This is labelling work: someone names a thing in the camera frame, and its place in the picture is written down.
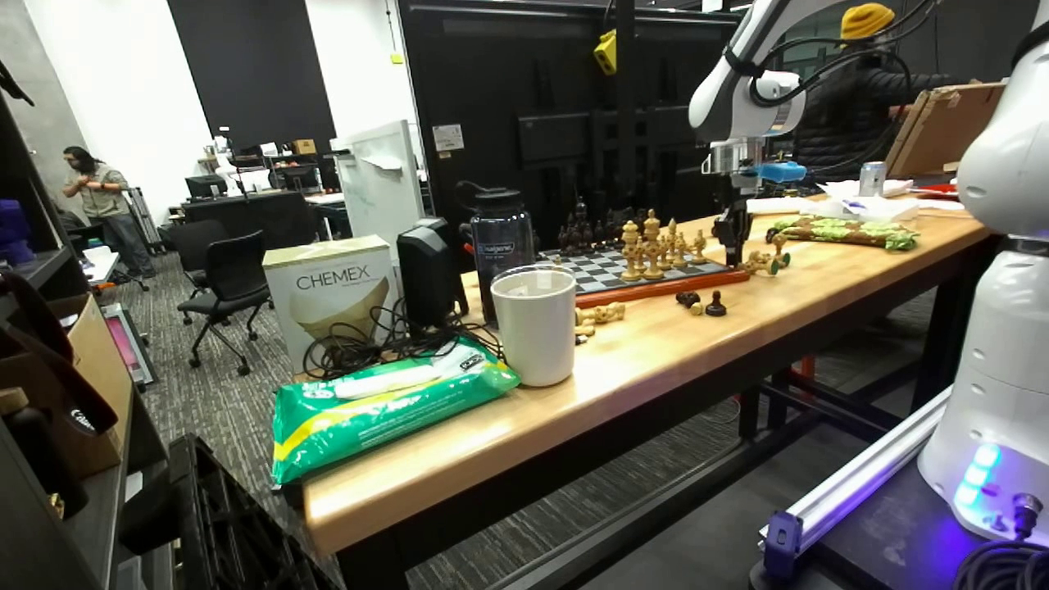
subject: person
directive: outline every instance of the person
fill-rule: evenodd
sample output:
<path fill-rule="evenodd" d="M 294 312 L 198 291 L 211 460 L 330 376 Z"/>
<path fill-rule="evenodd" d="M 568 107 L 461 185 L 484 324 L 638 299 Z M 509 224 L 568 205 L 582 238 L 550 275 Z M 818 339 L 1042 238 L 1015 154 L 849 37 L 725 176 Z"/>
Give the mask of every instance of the person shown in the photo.
<path fill-rule="evenodd" d="M 951 76 L 910 76 L 886 47 L 896 13 L 886 5 L 849 6 L 840 20 L 843 65 L 817 78 L 794 130 L 794 160 L 814 185 L 856 179 L 864 160 L 886 160 L 901 107 Z"/>
<path fill-rule="evenodd" d="M 83 197 L 86 218 L 101 228 L 109 251 L 114 251 L 130 272 L 130 279 L 149 279 L 155 263 L 142 238 L 142 230 L 130 221 L 123 192 L 126 179 L 121 171 L 109 167 L 104 160 L 92 159 L 92 151 L 70 143 L 66 165 L 78 174 L 63 193 Z"/>

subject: white robot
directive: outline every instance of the white robot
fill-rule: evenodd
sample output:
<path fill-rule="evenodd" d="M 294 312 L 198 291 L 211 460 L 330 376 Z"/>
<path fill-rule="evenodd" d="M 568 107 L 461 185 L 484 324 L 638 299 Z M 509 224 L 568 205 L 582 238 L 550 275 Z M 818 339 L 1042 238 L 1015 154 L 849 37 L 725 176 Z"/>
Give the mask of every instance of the white robot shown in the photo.
<path fill-rule="evenodd" d="M 801 20 L 840 0 L 754 0 L 722 64 L 696 89 L 703 126 L 732 84 L 732 141 L 759 137 L 784 112 L 754 103 L 759 64 Z M 1039 5 L 1005 92 L 961 160 L 965 208 L 1015 246 L 983 272 L 946 410 L 918 456 L 923 483 L 983 538 L 1049 549 L 1049 5 Z"/>

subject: black chair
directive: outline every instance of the black chair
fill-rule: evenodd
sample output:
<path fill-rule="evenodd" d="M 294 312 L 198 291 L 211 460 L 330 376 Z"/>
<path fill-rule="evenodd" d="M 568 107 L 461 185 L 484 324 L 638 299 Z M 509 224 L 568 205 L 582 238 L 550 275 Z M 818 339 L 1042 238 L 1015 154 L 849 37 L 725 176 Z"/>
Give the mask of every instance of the black chair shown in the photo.
<path fill-rule="evenodd" d="M 202 263 L 207 291 L 176 306 L 176 312 L 184 312 L 184 314 L 207 317 L 207 324 L 200 329 L 200 336 L 194 341 L 189 366 L 200 366 L 198 349 L 200 349 L 202 336 L 214 332 L 239 359 L 236 374 L 249 374 L 247 355 L 239 355 L 234 349 L 234 341 L 218 332 L 218 324 L 225 324 L 228 314 L 252 308 L 247 329 L 249 329 L 252 341 L 259 339 L 252 322 L 257 322 L 259 308 L 269 301 L 263 255 L 266 255 L 263 232 L 215 238 L 207 246 L 207 263 Z"/>
<path fill-rule="evenodd" d="M 194 284 L 189 299 L 207 291 L 207 246 L 214 246 L 215 238 L 225 238 L 225 228 L 218 221 L 184 224 L 176 260 Z"/>

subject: wooden tabletop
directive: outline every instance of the wooden tabletop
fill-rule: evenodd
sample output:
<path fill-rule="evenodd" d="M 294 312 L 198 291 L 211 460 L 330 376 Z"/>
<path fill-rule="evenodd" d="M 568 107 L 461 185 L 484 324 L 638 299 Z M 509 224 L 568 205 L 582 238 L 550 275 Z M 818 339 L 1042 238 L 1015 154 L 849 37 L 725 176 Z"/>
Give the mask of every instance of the wooden tabletop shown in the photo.
<path fill-rule="evenodd" d="M 603 324 L 577 349 L 572 382 L 509 394 L 304 483 L 316 549 L 336 554 L 988 235 L 954 209 L 913 209 L 906 224 L 918 230 L 913 253 L 789 242 L 785 272 L 722 288 L 727 317 L 696 317 L 676 299 L 630 301 L 624 324 Z"/>

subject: green plastic bag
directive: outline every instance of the green plastic bag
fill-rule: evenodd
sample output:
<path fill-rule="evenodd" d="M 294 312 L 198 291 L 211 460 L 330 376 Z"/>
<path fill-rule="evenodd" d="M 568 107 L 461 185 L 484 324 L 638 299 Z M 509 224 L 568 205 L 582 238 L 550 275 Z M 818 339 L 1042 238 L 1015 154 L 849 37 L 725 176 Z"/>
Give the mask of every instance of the green plastic bag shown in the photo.
<path fill-rule="evenodd" d="M 282 490 L 510 391 L 513 370 L 475 339 L 336 382 L 282 384 L 272 403 L 269 480 Z"/>

